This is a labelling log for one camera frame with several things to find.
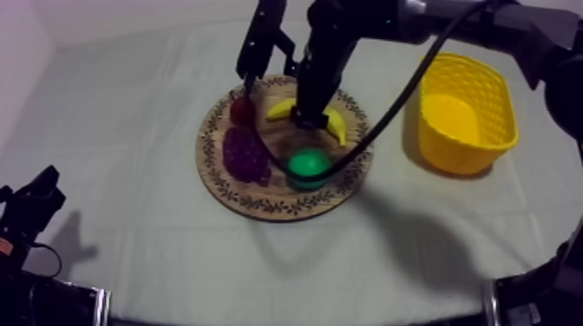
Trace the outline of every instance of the green fruit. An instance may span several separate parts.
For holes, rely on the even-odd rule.
[[[320,174],[328,170],[331,161],[325,151],[317,148],[304,148],[292,155],[287,167],[294,173],[304,177]],[[316,182],[301,182],[290,179],[293,186],[300,190],[314,190],[323,186],[326,180]]]

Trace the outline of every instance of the yellow banana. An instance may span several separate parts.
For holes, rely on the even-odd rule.
[[[267,120],[274,121],[289,117],[294,105],[296,105],[296,99],[281,101],[267,111]],[[326,107],[324,114],[328,115],[328,126],[326,127],[328,131],[338,139],[341,147],[346,146],[346,123],[342,115],[331,107]]]
[[[331,107],[326,107],[324,114],[328,115],[328,131],[338,138],[341,147],[346,146],[346,123],[340,113]]]

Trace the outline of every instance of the purple grapes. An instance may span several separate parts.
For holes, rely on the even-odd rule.
[[[223,165],[238,181],[267,186],[272,171],[268,159],[253,132],[246,127],[231,127],[223,139]]]

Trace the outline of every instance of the red strawberry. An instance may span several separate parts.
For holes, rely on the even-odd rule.
[[[239,97],[231,105],[230,118],[235,126],[255,127],[255,104],[247,97]]]

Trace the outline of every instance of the decorative border pattern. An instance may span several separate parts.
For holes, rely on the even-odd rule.
[[[252,94],[256,94],[259,88],[285,86],[290,83],[295,83],[295,79],[289,76],[276,75],[266,77],[264,80],[257,81],[255,83],[255,86],[252,89]],[[371,148],[361,153],[341,172],[341,181],[337,183],[333,190],[330,188],[325,188],[313,194],[299,196],[295,201],[280,200],[279,202],[271,201],[269,199],[255,199],[252,195],[234,191],[231,188],[229,182],[223,178],[222,172],[216,167],[217,148],[215,139],[213,139],[213,133],[218,130],[219,122],[221,119],[223,119],[224,112],[229,107],[231,102],[242,95],[242,87],[231,90],[228,96],[221,99],[211,109],[211,113],[206,118],[206,124],[201,127],[203,128],[202,135],[200,136],[200,140],[202,140],[203,144],[203,164],[207,169],[210,180],[215,185],[215,189],[218,191],[218,196],[220,198],[227,202],[236,203],[237,205],[246,209],[260,210],[262,212],[268,213],[276,212],[293,214],[293,216],[297,217],[299,213],[309,211],[319,204],[329,203],[335,196],[345,196],[346,194],[354,191],[359,186],[360,181],[365,174],[365,162],[369,161],[372,157]],[[358,107],[354,99],[344,91],[338,90],[336,97],[338,100],[344,102],[347,105],[349,111],[355,115],[356,119],[358,120],[358,141],[362,140],[362,138],[368,132],[366,114]]]

